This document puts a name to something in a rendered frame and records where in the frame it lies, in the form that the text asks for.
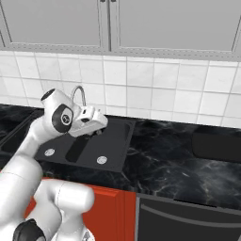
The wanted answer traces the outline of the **black dishwasher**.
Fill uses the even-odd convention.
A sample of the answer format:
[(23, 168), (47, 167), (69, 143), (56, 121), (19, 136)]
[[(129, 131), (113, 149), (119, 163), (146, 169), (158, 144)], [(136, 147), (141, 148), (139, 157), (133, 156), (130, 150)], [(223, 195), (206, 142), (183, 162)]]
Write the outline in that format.
[(241, 211), (137, 194), (135, 241), (241, 241)]

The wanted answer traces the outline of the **black tray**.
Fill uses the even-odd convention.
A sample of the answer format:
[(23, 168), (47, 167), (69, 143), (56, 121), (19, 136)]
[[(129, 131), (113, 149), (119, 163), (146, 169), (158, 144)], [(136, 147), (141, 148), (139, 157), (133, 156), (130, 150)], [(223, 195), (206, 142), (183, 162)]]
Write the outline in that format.
[(241, 129), (203, 125), (193, 132), (191, 144), (200, 159), (241, 164)]

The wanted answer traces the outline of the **curved grey tap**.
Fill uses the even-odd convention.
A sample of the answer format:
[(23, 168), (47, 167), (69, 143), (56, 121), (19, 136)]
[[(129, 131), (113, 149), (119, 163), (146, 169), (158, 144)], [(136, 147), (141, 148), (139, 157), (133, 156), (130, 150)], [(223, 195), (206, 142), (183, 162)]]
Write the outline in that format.
[(77, 90), (80, 90), (80, 92), (81, 92), (82, 106), (87, 106), (86, 95), (85, 95), (84, 88), (82, 86), (75, 86), (72, 89), (72, 93), (71, 93), (72, 101), (74, 100), (74, 96), (75, 96), (75, 93), (76, 93)]

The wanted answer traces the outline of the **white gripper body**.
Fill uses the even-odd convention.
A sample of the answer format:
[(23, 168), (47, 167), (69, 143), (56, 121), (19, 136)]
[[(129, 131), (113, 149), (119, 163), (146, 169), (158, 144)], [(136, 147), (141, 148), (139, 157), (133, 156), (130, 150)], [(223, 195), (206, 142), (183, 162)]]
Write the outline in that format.
[(95, 112), (92, 118), (79, 116), (72, 122), (72, 128), (69, 134), (72, 137), (80, 137), (83, 135), (91, 136), (94, 132), (105, 128), (107, 124), (107, 117), (100, 112)]

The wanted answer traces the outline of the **grey wall cupboard door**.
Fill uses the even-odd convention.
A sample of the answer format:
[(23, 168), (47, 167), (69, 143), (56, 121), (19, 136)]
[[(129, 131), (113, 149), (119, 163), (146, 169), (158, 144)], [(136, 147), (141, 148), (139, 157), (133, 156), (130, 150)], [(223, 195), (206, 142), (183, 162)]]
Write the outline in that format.
[(0, 0), (0, 49), (102, 54), (109, 50), (107, 3)]
[(241, 61), (241, 0), (109, 0), (111, 50)]

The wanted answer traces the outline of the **black double sink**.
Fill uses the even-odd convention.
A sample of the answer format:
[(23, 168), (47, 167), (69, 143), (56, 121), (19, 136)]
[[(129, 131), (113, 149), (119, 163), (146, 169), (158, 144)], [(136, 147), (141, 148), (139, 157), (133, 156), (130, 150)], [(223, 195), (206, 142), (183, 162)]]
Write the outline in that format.
[(121, 172), (136, 122), (108, 116), (108, 125), (98, 136), (66, 134), (42, 144), (38, 161)]

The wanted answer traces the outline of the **red base cupboard door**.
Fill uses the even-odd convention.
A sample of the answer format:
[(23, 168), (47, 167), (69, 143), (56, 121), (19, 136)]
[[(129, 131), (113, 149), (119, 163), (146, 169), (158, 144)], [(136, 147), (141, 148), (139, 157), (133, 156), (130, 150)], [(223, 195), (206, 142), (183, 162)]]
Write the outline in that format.
[(46, 241), (135, 241), (136, 194), (44, 178), (24, 216), (50, 229)]

